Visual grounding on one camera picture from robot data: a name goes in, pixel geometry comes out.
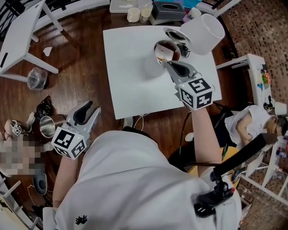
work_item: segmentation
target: white side table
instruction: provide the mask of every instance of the white side table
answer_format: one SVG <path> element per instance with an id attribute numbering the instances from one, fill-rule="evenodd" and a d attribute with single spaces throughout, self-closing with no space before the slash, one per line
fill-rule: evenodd
<path id="1" fill-rule="evenodd" d="M 166 72 L 151 78 L 144 62 L 160 40 L 169 40 L 165 26 L 124 27 L 103 31 L 108 79 L 116 119 L 183 107 L 175 96 L 175 84 Z M 169 27 L 179 30 L 180 27 Z M 221 100 L 221 89 L 212 53 L 190 53 L 181 61 L 189 63 L 215 89 L 213 100 Z"/>
<path id="2" fill-rule="evenodd" d="M 28 52 L 31 39 L 33 39 L 35 42 L 39 41 L 39 39 L 33 35 L 33 31 L 42 9 L 57 27 L 57 29 L 59 31 L 63 30 L 59 22 L 52 16 L 50 9 L 45 3 L 45 0 L 38 2 L 20 14 L 16 19 L 14 19 L 14 21 L 12 21 L 0 51 L 1 77 L 27 82 L 27 77 L 5 73 L 9 68 L 21 60 L 27 60 L 55 74 L 59 72 L 55 67 Z"/>
<path id="3" fill-rule="evenodd" d="M 263 91 L 257 86 L 258 84 L 263 83 L 262 74 L 260 71 L 262 69 L 262 65 L 264 64 L 264 58 L 253 54 L 247 54 L 243 57 L 239 57 L 237 59 L 218 65 L 216 66 L 216 69 L 221 69 L 227 66 L 232 66 L 232 69 L 234 69 L 249 65 L 249 76 L 252 86 L 254 104 L 262 106 L 264 102 L 269 104 L 268 97 L 271 96 L 270 86 L 267 89 L 263 88 Z"/>

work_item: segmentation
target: metal cup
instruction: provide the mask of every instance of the metal cup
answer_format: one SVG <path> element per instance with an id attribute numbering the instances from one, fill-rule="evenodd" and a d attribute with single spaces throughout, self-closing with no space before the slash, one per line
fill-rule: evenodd
<path id="1" fill-rule="evenodd" d="M 40 120 L 40 132 L 45 138 L 52 138 L 57 127 L 61 127 L 65 122 L 62 115 L 44 116 Z"/>
<path id="2" fill-rule="evenodd" d="M 160 77 L 162 76 L 166 70 L 162 66 L 162 61 L 160 61 L 155 54 L 156 46 L 160 44 L 174 52 L 173 61 L 179 61 L 181 58 L 181 51 L 176 45 L 175 42 L 171 40 L 161 40 L 158 41 L 153 48 L 153 51 L 150 53 L 148 57 L 146 57 L 144 62 L 144 69 L 148 76 L 150 77 Z"/>

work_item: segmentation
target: gray slipper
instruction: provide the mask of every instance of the gray slipper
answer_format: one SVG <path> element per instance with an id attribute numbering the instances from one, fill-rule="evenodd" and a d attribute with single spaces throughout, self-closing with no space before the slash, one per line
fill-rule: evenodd
<path id="1" fill-rule="evenodd" d="M 35 190 L 40 195 L 45 195 L 47 193 L 47 176 L 46 176 L 46 173 L 41 172 L 39 174 L 34 175 L 33 185 L 35 187 Z"/>

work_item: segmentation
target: logo on shirt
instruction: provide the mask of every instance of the logo on shirt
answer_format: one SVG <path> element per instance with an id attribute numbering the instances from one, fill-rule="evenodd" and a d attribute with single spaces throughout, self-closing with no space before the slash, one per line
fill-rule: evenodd
<path id="1" fill-rule="evenodd" d="M 87 216 L 76 218 L 76 224 L 77 225 L 85 224 L 86 222 L 87 222 Z"/>

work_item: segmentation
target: black bag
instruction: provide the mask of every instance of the black bag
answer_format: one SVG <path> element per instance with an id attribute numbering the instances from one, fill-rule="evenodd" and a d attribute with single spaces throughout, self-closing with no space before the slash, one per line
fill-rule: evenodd
<path id="1" fill-rule="evenodd" d="M 53 113 L 51 97 L 47 96 L 36 108 L 35 119 L 40 121 L 44 116 L 51 116 Z"/>

